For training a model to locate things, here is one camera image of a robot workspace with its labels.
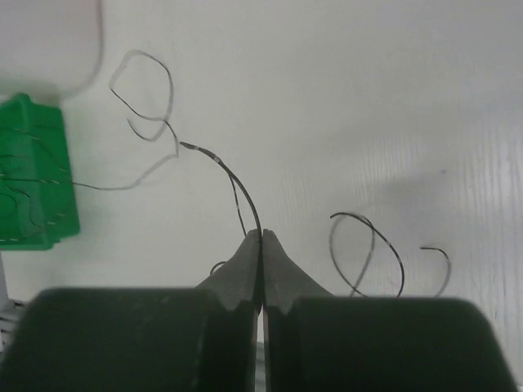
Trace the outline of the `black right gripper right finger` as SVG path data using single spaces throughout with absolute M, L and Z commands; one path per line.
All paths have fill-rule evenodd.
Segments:
M 270 391 L 514 391 L 488 319 L 458 298 L 334 296 L 263 233 Z

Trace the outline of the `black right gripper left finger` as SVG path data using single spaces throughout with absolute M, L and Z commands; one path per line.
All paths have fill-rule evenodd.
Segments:
M 28 303 L 4 391 L 252 391 L 262 235 L 196 287 L 55 287 Z

